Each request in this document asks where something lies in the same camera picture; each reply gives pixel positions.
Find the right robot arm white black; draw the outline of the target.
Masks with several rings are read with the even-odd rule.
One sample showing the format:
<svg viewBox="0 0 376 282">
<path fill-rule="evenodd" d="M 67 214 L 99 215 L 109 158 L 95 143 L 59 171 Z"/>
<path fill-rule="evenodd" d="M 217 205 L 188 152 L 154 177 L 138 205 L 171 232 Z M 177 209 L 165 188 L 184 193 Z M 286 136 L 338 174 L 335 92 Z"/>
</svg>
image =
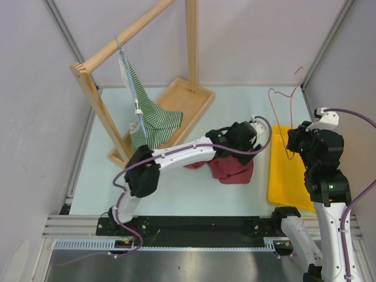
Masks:
<svg viewBox="0 0 376 282">
<path fill-rule="evenodd" d="M 344 139 L 304 121 L 287 132 L 287 149 L 300 155 L 304 185 L 314 205 L 321 247 L 309 235 L 296 207 L 277 207 L 271 229 L 286 235 L 303 266 L 304 281 L 361 281 L 350 232 L 350 185 L 338 168 Z"/>
</svg>

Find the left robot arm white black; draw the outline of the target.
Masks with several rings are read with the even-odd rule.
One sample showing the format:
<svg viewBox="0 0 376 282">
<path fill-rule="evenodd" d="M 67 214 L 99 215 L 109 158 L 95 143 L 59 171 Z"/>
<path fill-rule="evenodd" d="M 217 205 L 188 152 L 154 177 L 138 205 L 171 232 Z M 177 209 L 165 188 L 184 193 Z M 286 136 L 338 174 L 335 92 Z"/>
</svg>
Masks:
<svg viewBox="0 0 376 282">
<path fill-rule="evenodd" d="M 228 160 L 248 165 L 263 148 L 257 138 L 265 129 L 256 120 L 235 122 L 230 127 L 211 130 L 190 143 L 160 150 L 152 150 L 147 145 L 139 147 L 119 174 L 125 177 L 125 184 L 118 185 L 123 192 L 112 207 L 110 229 L 118 235 L 125 234 L 141 199 L 156 191 L 160 175 L 169 170 Z"/>
</svg>

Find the red tank top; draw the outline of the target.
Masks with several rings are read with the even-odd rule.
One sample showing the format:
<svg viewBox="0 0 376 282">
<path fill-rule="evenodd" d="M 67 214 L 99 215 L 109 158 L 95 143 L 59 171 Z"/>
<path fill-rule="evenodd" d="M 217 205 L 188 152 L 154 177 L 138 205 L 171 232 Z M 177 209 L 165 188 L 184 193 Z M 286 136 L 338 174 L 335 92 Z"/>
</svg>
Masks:
<svg viewBox="0 0 376 282">
<path fill-rule="evenodd" d="M 210 167 L 213 178 L 217 179 L 221 184 L 250 183 L 254 170 L 253 160 L 244 165 L 233 156 L 196 162 L 186 165 L 185 168 L 199 169 L 206 164 Z"/>
</svg>

